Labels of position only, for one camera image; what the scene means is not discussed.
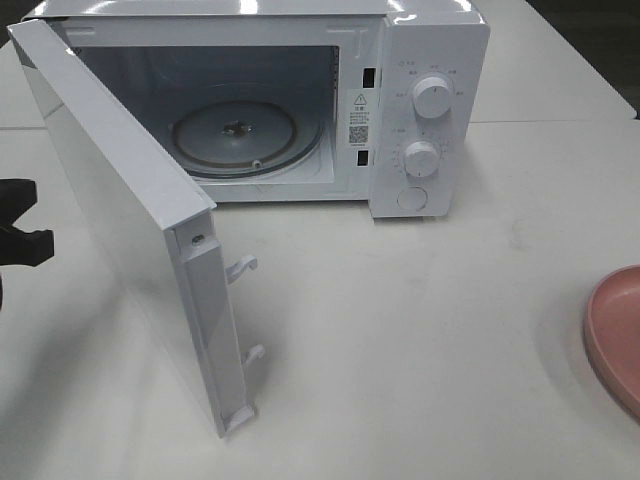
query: pink bowl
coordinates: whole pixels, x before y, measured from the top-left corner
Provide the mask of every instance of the pink bowl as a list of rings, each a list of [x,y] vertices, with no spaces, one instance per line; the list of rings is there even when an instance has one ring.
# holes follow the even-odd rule
[[[613,272],[593,290],[584,333],[603,382],[640,417],[640,265]]]

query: round button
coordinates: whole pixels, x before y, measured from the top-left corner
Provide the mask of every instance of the round button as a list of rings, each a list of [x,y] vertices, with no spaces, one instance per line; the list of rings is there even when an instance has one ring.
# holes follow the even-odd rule
[[[429,142],[414,142],[404,151],[407,175],[424,178],[433,175],[440,166],[440,149]]]
[[[420,187],[407,187],[398,195],[398,205],[404,210],[422,210],[427,204],[427,192]]]
[[[451,82],[446,77],[430,75],[413,87],[413,106],[422,118],[438,118],[451,108]]]

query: warning triangle symbol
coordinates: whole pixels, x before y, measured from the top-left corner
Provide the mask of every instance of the warning triangle symbol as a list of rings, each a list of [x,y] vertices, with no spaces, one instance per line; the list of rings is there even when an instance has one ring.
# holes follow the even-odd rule
[[[366,105],[367,104],[367,99],[364,98],[363,94],[360,94],[356,97],[356,101],[353,102],[354,105]]]

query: control panel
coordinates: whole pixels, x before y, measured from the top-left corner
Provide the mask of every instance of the control panel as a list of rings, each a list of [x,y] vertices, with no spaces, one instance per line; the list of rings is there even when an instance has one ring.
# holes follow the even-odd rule
[[[489,29],[425,28],[424,21],[433,18],[398,14],[389,22],[369,200],[374,217],[440,216],[451,204]]]

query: qr code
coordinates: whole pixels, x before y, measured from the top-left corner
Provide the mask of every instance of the qr code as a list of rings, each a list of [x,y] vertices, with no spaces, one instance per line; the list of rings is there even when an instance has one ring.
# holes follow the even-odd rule
[[[349,127],[349,143],[367,143],[369,141],[369,127]]]

